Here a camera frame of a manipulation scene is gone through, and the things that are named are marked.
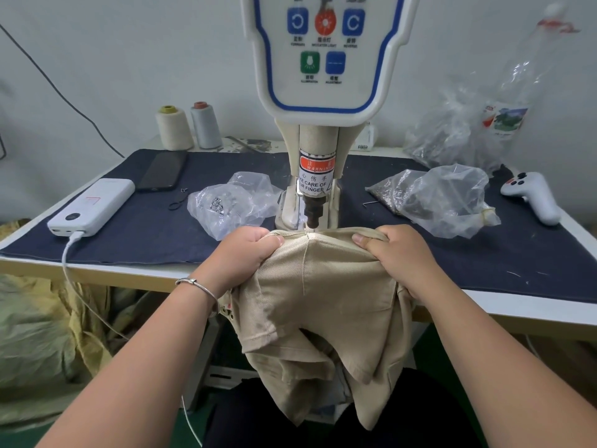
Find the bottle label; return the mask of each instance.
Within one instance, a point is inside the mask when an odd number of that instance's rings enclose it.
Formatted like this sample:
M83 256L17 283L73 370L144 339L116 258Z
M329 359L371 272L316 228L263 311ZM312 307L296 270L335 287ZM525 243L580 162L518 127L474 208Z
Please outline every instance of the bottle label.
M509 140L518 131L528 111L528 106L513 107L496 103L483 112L483 125L500 140Z
M334 181L336 153L309 154L300 151L298 187L304 195L324 196L330 193Z

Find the machine control panel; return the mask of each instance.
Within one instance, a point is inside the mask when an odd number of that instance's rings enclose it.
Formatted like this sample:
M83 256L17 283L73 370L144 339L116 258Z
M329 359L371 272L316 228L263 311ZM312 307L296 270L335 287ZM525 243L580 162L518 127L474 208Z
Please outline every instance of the machine control panel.
M265 108L319 125L356 125L377 112L418 2L241 1Z

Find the silver bangle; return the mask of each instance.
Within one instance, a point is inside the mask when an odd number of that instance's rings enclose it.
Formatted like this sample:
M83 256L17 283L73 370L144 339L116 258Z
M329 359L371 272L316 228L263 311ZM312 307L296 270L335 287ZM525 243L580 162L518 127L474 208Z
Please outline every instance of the silver bangle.
M217 315L220 311L220 302L218 302L217 297L213 294L213 292L211 292L209 289L207 289L205 286L203 286L202 284L197 283L197 279L195 278L180 278L178 280L176 280L176 283L174 283L176 286L178 286L180 283L189 283L192 284L193 286L197 286L199 289L201 289L205 294L209 295L210 297L213 297L214 301L215 301L215 309L211 312L210 314L210 318Z

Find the hand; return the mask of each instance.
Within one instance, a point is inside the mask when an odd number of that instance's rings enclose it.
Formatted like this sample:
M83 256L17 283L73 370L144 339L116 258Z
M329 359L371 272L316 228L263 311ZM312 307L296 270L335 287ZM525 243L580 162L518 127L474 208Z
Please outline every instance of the hand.
M268 236L266 228L241 226L224 240L190 278L207 287L216 297L238 286L254 274L261 263L284 243L281 236Z
M412 226L380 226L389 242L354 234L352 240L375 256L390 276L423 300L424 289L436 278L447 278L427 242Z

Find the person's leg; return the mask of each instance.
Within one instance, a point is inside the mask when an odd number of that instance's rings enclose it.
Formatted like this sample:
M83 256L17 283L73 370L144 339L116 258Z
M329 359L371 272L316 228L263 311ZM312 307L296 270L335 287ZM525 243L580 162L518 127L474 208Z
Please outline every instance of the person's leg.
M261 379L244 380L221 394L207 420L205 448L305 446L306 433L273 402Z
M371 432L362 428L351 404L330 441L358 447L481 447L458 401L440 384L410 368L402 370L392 396Z

